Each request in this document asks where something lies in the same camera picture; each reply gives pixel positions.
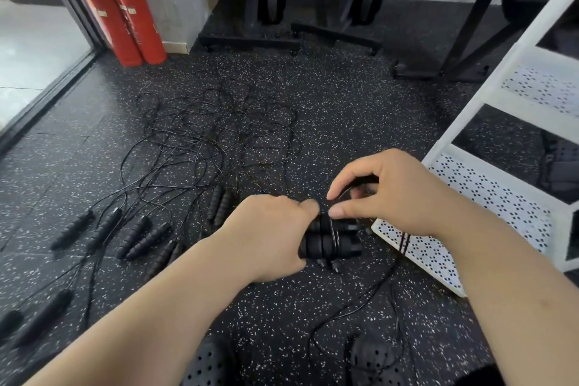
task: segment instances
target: person's right arm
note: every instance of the person's right arm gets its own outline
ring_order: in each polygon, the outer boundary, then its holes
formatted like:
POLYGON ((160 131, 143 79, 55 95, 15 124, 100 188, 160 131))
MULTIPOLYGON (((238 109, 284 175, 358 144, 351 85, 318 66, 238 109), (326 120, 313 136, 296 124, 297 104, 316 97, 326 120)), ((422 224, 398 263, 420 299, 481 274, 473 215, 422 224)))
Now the person's right arm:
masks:
POLYGON ((333 218, 381 218, 448 248, 503 379, 509 385, 579 384, 579 290, 508 224, 448 187, 400 150, 348 164, 328 192, 357 176, 378 192, 334 205, 333 218))

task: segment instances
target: person's left arm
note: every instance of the person's left arm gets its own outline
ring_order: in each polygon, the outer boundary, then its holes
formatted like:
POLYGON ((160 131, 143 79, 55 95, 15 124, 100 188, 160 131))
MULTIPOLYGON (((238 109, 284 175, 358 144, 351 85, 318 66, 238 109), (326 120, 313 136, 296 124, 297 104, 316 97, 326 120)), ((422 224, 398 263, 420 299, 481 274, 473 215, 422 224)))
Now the person's left arm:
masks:
POLYGON ((253 195, 212 236, 99 320, 25 386, 179 384, 215 317, 251 282, 303 268, 314 200, 253 195))

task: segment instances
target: fire extinguisher label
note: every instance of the fire extinguisher label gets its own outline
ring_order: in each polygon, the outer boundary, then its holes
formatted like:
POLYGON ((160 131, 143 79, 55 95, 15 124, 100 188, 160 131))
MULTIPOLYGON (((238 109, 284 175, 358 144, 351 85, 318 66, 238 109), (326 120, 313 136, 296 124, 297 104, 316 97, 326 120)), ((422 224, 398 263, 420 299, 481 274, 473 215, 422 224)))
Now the fire extinguisher label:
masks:
POLYGON ((119 6, 120 6, 120 9, 122 9, 123 11, 127 11, 129 14, 136 14, 137 13, 137 10, 134 8, 131 8, 131 7, 127 8, 124 5, 119 5, 119 6))

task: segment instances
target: person's left hand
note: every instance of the person's left hand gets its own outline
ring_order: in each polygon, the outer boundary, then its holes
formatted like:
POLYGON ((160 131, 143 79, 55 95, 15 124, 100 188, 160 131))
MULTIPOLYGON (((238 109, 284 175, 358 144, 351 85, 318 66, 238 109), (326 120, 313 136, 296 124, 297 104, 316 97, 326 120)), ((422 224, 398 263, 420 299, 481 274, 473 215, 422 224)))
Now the person's left hand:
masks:
POLYGON ((252 280, 263 282, 299 272, 306 261, 298 257, 299 244, 308 225, 320 212, 318 203, 301 203, 282 195, 251 195, 216 232, 251 266, 252 280))

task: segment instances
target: red fire extinguisher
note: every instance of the red fire extinguisher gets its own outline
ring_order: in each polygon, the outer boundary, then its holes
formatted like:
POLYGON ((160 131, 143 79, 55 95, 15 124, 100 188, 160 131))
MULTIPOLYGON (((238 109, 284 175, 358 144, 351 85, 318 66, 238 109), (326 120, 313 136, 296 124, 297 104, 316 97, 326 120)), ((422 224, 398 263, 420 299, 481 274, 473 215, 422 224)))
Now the red fire extinguisher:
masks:
POLYGON ((155 28, 147 0, 117 0, 127 19, 145 61, 158 65, 167 59, 161 37, 155 28))
POLYGON ((143 58, 115 0, 86 0, 106 39, 125 67, 140 66, 143 58))

